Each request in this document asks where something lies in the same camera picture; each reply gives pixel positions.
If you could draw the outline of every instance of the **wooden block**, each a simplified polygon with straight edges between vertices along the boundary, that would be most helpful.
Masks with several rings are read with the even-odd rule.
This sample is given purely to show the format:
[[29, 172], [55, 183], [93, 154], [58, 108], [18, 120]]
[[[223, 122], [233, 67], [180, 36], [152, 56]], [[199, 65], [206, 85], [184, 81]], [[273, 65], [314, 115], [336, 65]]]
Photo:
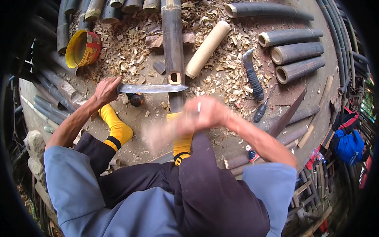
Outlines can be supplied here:
[[161, 61], [156, 61], [153, 63], [153, 68], [157, 73], [162, 74], [166, 70], [166, 65]]
[[326, 150], [328, 150], [329, 145], [330, 145], [330, 141], [332, 140], [333, 136], [334, 136], [334, 131], [331, 128], [329, 128], [328, 132], [326, 133], [326, 136], [324, 137], [323, 141], [321, 142], [321, 145]]
[[[161, 48], [163, 47], [163, 35], [147, 36], [146, 37], [146, 48]], [[193, 32], [188, 32], [183, 34], [183, 44], [193, 44], [195, 43], [195, 34]]]

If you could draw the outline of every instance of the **dirt ground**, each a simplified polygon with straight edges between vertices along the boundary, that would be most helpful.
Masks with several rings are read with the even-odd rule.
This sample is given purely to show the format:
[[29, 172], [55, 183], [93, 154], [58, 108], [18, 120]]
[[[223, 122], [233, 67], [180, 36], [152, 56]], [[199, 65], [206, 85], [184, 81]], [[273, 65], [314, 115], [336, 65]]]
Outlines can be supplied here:
[[[321, 29], [324, 32], [324, 36], [320, 38], [320, 42], [323, 44], [325, 52], [323, 57], [326, 61], [326, 65], [316, 72], [311, 73], [303, 77], [300, 81], [296, 81], [287, 85], [280, 85], [274, 91], [272, 98], [269, 101], [269, 107], [266, 111], [264, 117], [276, 116], [279, 114], [284, 114], [299, 94], [303, 91], [304, 86], [308, 88], [308, 93], [305, 96], [304, 101], [300, 105], [300, 108], [309, 107], [310, 105], [318, 104], [321, 98], [326, 79], [329, 75], [334, 76], [334, 81], [331, 88], [331, 96], [337, 92], [339, 87], [339, 75], [337, 71], [337, 58], [335, 54], [335, 49], [333, 45], [332, 38], [330, 36], [327, 23], [321, 13], [320, 8], [318, 7], [315, 1], [307, 0], [279, 0], [279, 1], [267, 1], [274, 3], [281, 3], [285, 5], [292, 5], [296, 8], [308, 11], [315, 16], [315, 20], [312, 22], [304, 22], [302, 20], [289, 19], [289, 18], [277, 18], [277, 17], [255, 17], [255, 18], [245, 18], [245, 19], [234, 19], [233, 23], [235, 25], [241, 23], [245, 28], [248, 28], [252, 32], [261, 33], [264, 31], [270, 30], [282, 30], [289, 28], [317, 28]], [[117, 37], [121, 29], [112, 29], [114, 33], [113, 38]], [[184, 56], [185, 56], [185, 65], [188, 63], [190, 58], [193, 55], [191, 46], [184, 47]], [[262, 48], [259, 44], [256, 49], [256, 54], [259, 57], [260, 62], [263, 64], [260, 67], [260, 71], [263, 71], [267, 76], [272, 76], [272, 79], [268, 80], [267, 86], [265, 88], [265, 95], [267, 96], [271, 90], [271, 86], [277, 83], [277, 80], [274, 75], [275, 66], [270, 63], [269, 50]], [[131, 77], [134, 81], [140, 81], [142, 78], [146, 80], [144, 83], [150, 84], [162, 84], [167, 83], [165, 75], [160, 75], [155, 73], [152, 68], [152, 64], [155, 61], [164, 61], [163, 50], [152, 50], [143, 62], [145, 66], [142, 70], [139, 71], [139, 76]], [[61, 76], [69, 80], [69, 83], [80, 93], [89, 98], [95, 91], [96, 85], [93, 78], [90, 78], [89, 75], [93, 77], [93, 72], [98, 71], [96, 66], [99, 64], [107, 63], [97, 62], [94, 65], [88, 66], [85, 70], [87, 71], [87, 77], [78, 77], [72, 78], [68, 76], [68, 73], [65, 72], [62, 68]], [[203, 88], [203, 80], [209, 75], [215, 76], [219, 75], [219, 80], [221, 82], [227, 81], [227, 77], [231, 72], [227, 71], [216, 71], [216, 66], [210, 69], [203, 69], [202, 73], [194, 80], [186, 78], [186, 84], [190, 87], [200, 87]], [[20, 80], [20, 91], [21, 94], [26, 97], [29, 101], [33, 101], [33, 96], [39, 94], [38, 91], [34, 88], [33, 84]], [[224, 102], [224, 92], [218, 92], [211, 94]], [[189, 97], [194, 97], [195, 94], [188, 93]], [[133, 107], [130, 104], [123, 104], [123, 101], [119, 98], [118, 100], [111, 103], [112, 107], [116, 112], [118, 112], [119, 118], [128, 124], [134, 131], [133, 139], [127, 142], [115, 155], [115, 157], [121, 159], [122, 166], [136, 165], [139, 163], [147, 163], [154, 160], [156, 157], [153, 157], [147, 150], [145, 144], [142, 140], [141, 127], [143, 124], [151, 124], [155, 121], [163, 120], [166, 117], [167, 110], [161, 106], [161, 103], [165, 102], [168, 104], [168, 95], [167, 94], [145, 94], [145, 103], [142, 107]], [[47, 141], [51, 134], [44, 132], [44, 126], [47, 125], [41, 121], [39, 117], [22, 101], [23, 111], [25, 115], [26, 124], [29, 130], [40, 130], [44, 135], [45, 141]], [[242, 117], [248, 116], [251, 111], [256, 109], [259, 104], [252, 100], [252, 97], [248, 95], [246, 98], [241, 100], [241, 105], [234, 102], [225, 103], [225, 105], [236, 112], [240, 113]], [[146, 112], [149, 111], [150, 115], [145, 117]], [[309, 154], [314, 148], [317, 148], [324, 138], [330, 119], [330, 111], [328, 107], [322, 111], [322, 116], [315, 126], [314, 133], [309, 138], [308, 142], [302, 149], [295, 148], [295, 156], [298, 159], [298, 169], [302, 170], [304, 167]], [[299, 128], [303, 124], [309, 124], [309, 119], [304, 119], [297, 123], [292, 124], [284, 129], [284, 132], [291, 132]], [[97, 139], [104, 141], [109, 135], [108, 126], [97, 117], [93, 122], [88, 121], [85, 126], [85, 129], [88, 130]], [[216, 160], [219, 167], [223, 167], [222, 160], [227, 157], [234, 156], [235, 154], [244, 151], [246, 142], [239, 144], [239, 141], [242, 139], [237, 135], [226, 131], [225, 129], [215, 128], [206, 131], [206, 134], [210, 141], [213, 144], [213, 148], [216, 154]], [[161, 154], [166, 154], [172, 151], [172, 146], [166, 147], [162, 150]]]

